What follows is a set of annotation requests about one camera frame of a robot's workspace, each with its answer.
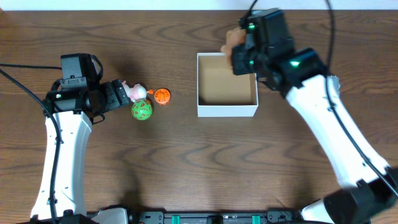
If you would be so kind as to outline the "brown plush toy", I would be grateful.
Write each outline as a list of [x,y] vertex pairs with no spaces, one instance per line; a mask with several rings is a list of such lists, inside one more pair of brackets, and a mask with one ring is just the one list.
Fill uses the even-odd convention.
[[233,53],[233,48],[235,46],[238,46],[240,44],[244,44],[246,42],[246,30],[241,29],[239,27],[229,30],[226,33],[226,42],[225,44],[220,48],[220,51],[225,54],[225,57],[232,66],[231,62],[231,56]]

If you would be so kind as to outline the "pink white pig toy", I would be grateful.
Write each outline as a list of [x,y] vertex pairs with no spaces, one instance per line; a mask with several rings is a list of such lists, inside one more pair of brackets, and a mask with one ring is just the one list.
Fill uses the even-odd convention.
[[126,81],[122,82],[123,88],[126,92],[127,97],[135,103],[138,100],[146,99],[148,95],[153,95],[153,90],[146,90],[141,84],[135,84],[133,87],[129,87]]

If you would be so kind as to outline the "yellow grey toy truck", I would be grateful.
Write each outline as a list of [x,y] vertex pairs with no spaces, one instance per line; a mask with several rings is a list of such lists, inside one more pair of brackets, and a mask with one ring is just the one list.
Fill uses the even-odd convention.
[[333,88],[335,89],[336,94],[339,95],[340,94],[340,86],[341,86],[339,78],[337,76],[332,75],[332,76],[330,76],[330,80],[332,81]]

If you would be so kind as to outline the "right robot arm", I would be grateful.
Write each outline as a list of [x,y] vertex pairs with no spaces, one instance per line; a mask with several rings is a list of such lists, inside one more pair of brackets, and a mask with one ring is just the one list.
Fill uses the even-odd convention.
[[335,172],[341,190],[300,211],[305,221],[366,223],[397,201],[397,169],[393,169],[363,136],[340,99],[338,78],[329,76],[311,48],[291,46],[263,50],[256,44],[233,47],[236,75],[265,78],[308,124]]

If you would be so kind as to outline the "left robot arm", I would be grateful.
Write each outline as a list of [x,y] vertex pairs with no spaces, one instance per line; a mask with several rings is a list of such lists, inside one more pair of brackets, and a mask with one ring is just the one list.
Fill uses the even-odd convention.
[[61,222],[87,214],[84,199],[86,147],[94,118],[129,103],[121,80],[88,84],[83,78],[57,81],[43,103],[47,149],[39,194],[30,217]]

